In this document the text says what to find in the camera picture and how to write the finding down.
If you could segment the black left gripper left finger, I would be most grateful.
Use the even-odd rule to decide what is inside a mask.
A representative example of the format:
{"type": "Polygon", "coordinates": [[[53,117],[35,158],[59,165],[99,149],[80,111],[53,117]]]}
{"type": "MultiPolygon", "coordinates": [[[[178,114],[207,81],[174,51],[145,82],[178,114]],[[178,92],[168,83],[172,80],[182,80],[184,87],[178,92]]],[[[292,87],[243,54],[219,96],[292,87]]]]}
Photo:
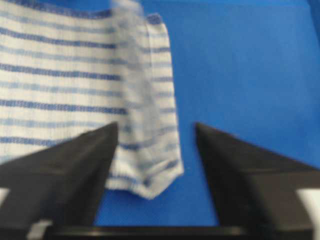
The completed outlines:
{"type": "Polygon", "coordinates": [[[0,237],[39,240],[49,226],[92,226],[118,145],[118,124],[0,166],[0,237]]]}

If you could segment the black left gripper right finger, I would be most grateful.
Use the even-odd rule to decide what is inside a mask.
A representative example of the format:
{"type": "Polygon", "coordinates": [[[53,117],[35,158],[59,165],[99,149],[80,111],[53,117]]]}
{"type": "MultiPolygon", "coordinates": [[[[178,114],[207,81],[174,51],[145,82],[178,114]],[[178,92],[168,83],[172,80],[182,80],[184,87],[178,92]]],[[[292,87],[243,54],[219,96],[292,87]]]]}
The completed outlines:
{"type": "Polygon", "coordinates": [[[320,171],[203,123],[195,139],[218,221],[253,240],[320,237],[320,171]]]}

